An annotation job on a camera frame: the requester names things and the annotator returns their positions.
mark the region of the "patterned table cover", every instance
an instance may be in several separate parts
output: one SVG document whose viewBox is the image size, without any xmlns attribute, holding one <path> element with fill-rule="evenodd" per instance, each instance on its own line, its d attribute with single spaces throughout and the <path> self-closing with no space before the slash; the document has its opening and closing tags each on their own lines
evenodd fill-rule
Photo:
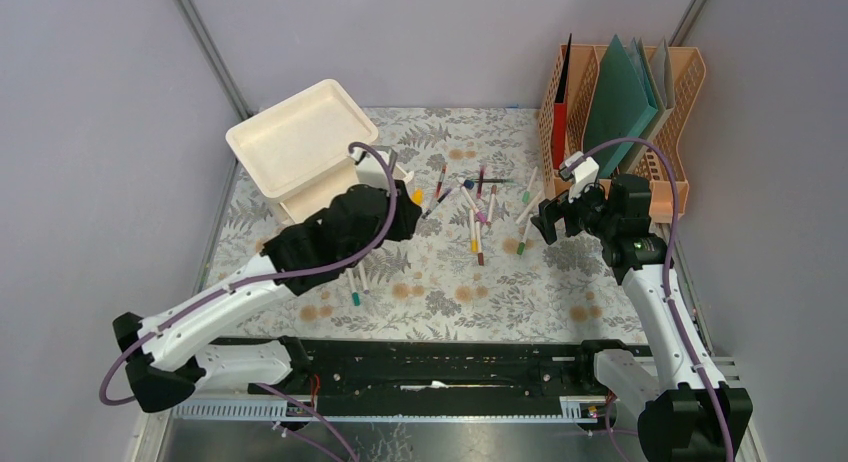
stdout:
<svg viewBox="0 0 848 462">
<path fill-rule="evenodd" d="M 632 304 L 601 259 L 600 243 L 585 234 L 546 246 L 534 230 L 523 256 L 515 218 L 532 168 L 540 165 L 536 110 L 365 109 L 398 162 L 415 171 L 427 203 L 442 164 L 445 186 L 456 176 L 514 178 L 498 186 L 491 229 L 483 230 L 486 265 L 471 253 L 467 205 L 454 192 L 415 237 L 386 242 L 369 254 L 371 293 L 355 307 L 346 278 L 259 313 L 226 335 L 342 339 L 580 342 L 620 339 L 645 343 Z M 225 225 L 207 284 L 232 273 L 282 228 L 250 176 L 238 169 Z M 541 189 L 537 180 L 534 192 Z M 484 201 L 488 207 L 489 187 Z"/>
</svg>

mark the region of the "white marker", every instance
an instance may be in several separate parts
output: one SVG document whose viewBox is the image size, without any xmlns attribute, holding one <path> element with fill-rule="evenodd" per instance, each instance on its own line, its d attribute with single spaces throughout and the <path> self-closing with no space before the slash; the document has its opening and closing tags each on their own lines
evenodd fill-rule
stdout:
<svg viewBox="0 0 848 462">
<path fill-rule="evenodd" d="M 483 238 L 480 237 L 482 224 L 480 221 L 474 223 L 474 236 L 477 238 L 477 265 L 483 265 Z"/>
<path fill-rule="evenodd" d="M 356 283 L 353 281 L 353 270 L 347 269 L 347 282 L 350 284 L 350 295 L 353 297 L 353 305 L 359 306 L 359 293 L 356 292 Z"/>
<path fill-rule="evenodd" d="M 527 236 L 530 234 L 530 227 L 533 227 L 530 217 L 527 217 L 527 225 L 524 226 L 524 235 L 521 236 L 521 243 L 518 244 L 518 255 L 524 253 L 524 247 L 527 245 Z"/>
<path fill-rule="evenodd" d="M 524 211 L 521 212 L 521 215 L 519 215 L 518 218 L 515 219 L 515 223 L 520 225 L 521 221 L 524 220 L 524 217 L 527 217 L 527 215 L 530 214 L 530 211 L 533 210 L 533 207 L 536 207 L 537 205 L 539 205 L 539 202 L 542 201 L 542 197 L 544 197 L 544 196 L 545 196 L 545 190 L 542 189 L 542 190 L 539 191 L 538 194 L 536 194 L 536 197 L 533 197 L 533 200 L 530 201 L 530 203 L 527 205 L 527 207 L 524 208 Z"/>
<path fill-rule="evenodd" d="M 495 193 L 498 191 L 496 185 L 492 186 L 492 192 L 489 194 L 489 211 L 486 212 L 486 225 L 492 226 L 492 219 L 495 218 Z"/>
<path fill-rule="evenodd" d="M 477 253 L 477 237 L 474 234 L 474 211 L 468 209 L 468 235 L 471 240 L 471 253 Z"/>
<path fill-rule="evenodd" d="M 459 177 L 457 177 L 456 180 L 459 181 L 459 188 L 460 190 L 462 190 L 462 195 L 465 196 L 465 200 L 467 200 L 468 203 L 471 205 L 471 210 L 474 211 L 474 215 L 477 216 L 477 220 L 485 224 L 486 216 L 483 215 L 482 212 L 480 212 L 480 209 L 477 208 L 477 204 L 474 203 L 474 199 L 471 198 L 471 194 L 468 193 L 468 189 L 465 188 L 465 180 Z"/>
<path fill-rule="evenodd" d="M 368 276 L 365 275 L 365 264 L 360 260 L 356 265 L 359 266 L 359 279 L 362 280 L 362 291 L 367 294 L 371 291 L 368 290 Z"/>
<path fill-rule="evenodd" d="M 527 189 L 524 190 L 524 196 L 521 197 L 521 201 L 525 204 L 527 200 L 530 198 L 530 190 L 533 188 L 533 182 L 536 182 L 536 172 L 539 170 L 539 167 L 533 167 L 533 174 L 530 175 L 530 182 L 527 182 Z"/>
</svg>

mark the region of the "white tray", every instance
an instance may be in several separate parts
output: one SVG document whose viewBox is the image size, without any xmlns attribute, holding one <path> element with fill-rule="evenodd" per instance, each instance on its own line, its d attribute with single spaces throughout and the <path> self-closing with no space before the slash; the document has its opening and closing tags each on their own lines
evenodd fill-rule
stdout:
<svg viewBox="0 0 848 462">
<path fill-rule="evenodd" d="M 327 79 L 236 125 L 227 131 L 226 139 L 273 204 L 285 202 L 319 180 L 337 178 L 337 171 L 352 172 L 346 162 L 348 144 L 370 145 L 377 136 L 371 119 L 337 81 Z"/>
</svg>

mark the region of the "plastic tray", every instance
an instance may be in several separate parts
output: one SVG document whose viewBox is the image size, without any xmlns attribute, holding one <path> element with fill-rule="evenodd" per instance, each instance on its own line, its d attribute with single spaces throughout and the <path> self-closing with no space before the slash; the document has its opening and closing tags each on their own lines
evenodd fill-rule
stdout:
<svg viewBox="0 0 848 462">
<path fill-rule="evenodd" d="M 583 134 L 586 122 L 589 120 L 589 109 L 598 82 L 599 64 L 607 47 L 604 45 L 572 45 L 571 61 L 568 68 L 569 91 L 568 127 L 566 129 L 566 154 L 583 147 Z M 645 47 L 648 57 L 651 57 L 656 47 Z M 562 50 L 558 51 L 557 61 L 542 110 L 539 115 L 539 140 L 542 148 L 543 174 L 545 176 L 545 195 L 548 198 L 568 189 L 567 182 L 556 176 L 550 158 L 551 128 L 553 124 L 553 98 L 559 83 L 559 73 L 562 70 Z M 678 147 L 686 120 L 695 105 L 695 99 L 704 82 L 706 67 L 700 51 L 694 47 L 669 47 L 671 70 L 674 78 L 674 95 L 676 107 L 666 120 L 654 143 L 665 153 L 674 167 L 675 183 L 680 197 L 680 213 L 686 209 L 689 196 L 689 181 L 680 161 Z M 634 173 L 651 181 L 651 218 L 654 222 L 668 223 L 671 221 L 672 196 L 671 184 L 659 160 L 652 152 L 647 152 L 634 170 Z M 602 179 L 601 183 L 609 188 L 609 180 Z"/>
<path fill-rule="evenodd" d="M 281 222 L 301 222 L 357 183 L 351 142 L 377 127 L 335 80 L 312 87 L 227 131 L 226 139 Z"/>
</svg>

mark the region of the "table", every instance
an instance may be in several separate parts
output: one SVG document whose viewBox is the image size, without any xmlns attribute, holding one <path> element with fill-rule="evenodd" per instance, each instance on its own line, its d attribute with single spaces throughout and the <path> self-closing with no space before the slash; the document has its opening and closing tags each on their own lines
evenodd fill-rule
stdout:
<svg viewBox="0 0 848 462">
<path fill-rule="evenodd" d="M 534 230 L 524 254 L 515 253 L 523 233 L 515 218 L 525 206 L 521 198 L 532 168 L 541 163 L 536 110 L 379 108 L 365 113 L 380 130 L 376 144 L 393 146 L 398 162 L 415 171 L 410 193 L 421 188 L 425 202 L 444 163 L 446 186 L 458 186 L 456 176 L 476 180 L 481 163 L 487 176 L 519 182 L 498 185 L 494 222 L 483 230 L 486 265 L 478 266 L 470 251 L 467 205 L 453 193 L 419 221 L 413 240 L 386 242 L 365 258 L 371 292 L 361 295 L 361 306 L 353 306 L 341 278 L 222 335 L 646 342 L 596 239 L 583 234 L 546 246 Z M 235 271 L 282 229 L 250 177 L 238 170 L 207 285 Z M 541 187 L 537 180 L 533 191 Z M 486 187 L 481 208 L 488 206 L 488 192 Z"/>
<path fill-rule="evenodd" d="M 608 437 L 579 436 L 568 424 L 339 424 L 362 462 L 619 462 Z M 268 422 L 176 419 L 161 462 L 289 461 L 330 459 L 294 437 L 285 439 Z M 300 433 L 334 453 L 344 447 L 318 423 Z M 644 461 L 635 437 L 619 436 L 630 460 Z"/>
</svg>

